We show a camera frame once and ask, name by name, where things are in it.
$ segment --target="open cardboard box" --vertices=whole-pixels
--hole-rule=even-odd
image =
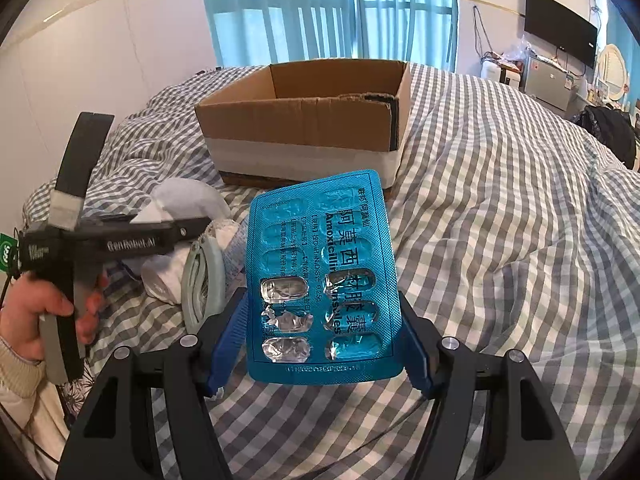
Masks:
[[[409,64],[316,59],[263,67],[196,106],[228,184],[277,187],[354,170],[396,179],[411,106]]]

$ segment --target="hand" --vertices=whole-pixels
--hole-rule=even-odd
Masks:
[[[76,319],[78,341],[91,344],[98,329],[98,314],[105,307],[102,289],[109,283],[101,275],[96,290],[86,300],[86,313]],[[55,285],[27,272],[9,290],[0,310],[0,336],[17,353],[30,361],[44,360],[44,345],[38,331],[38,317],[48,313],[71,316],[73,304]]]

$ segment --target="checkered bedspread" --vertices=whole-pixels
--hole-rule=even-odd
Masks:
[[[640,176],[586,131],[505,85],[414,65],[408,142],[388,200],[399,288],[416,312],[472,348],[524,350],[558,410],[582,478],[596,478],[640,416]],[[194,104],[248,73],[230,68],[166,88],[108,137],[86,215],[139,211],[170,176],[219,186],[236,219],[257,190],[225,187]],[[26,203],[47,215],[51,183]],[[117,267],[110,306],[69,388],[77,404],[116,346],[168,346],[180,308],[148,298]],[[392,479],[427,421],[404,373],[374,383],[256,383],[237,364],[209,413],[238,479]],[[164,400],[154,392],[167,478],[179,477]],[[460,476],[471,474],[482,410],[474,411]]]

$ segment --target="green tag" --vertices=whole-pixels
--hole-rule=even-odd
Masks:
[[[7,272],[9,269],[9,249],[16,246],[18,240],[0,233],[0,270]]]

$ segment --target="blister pack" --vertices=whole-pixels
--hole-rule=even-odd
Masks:
[[[401,372],[396,263],[375,171],[258,195],[246,273],[254,380],[339,384]]]

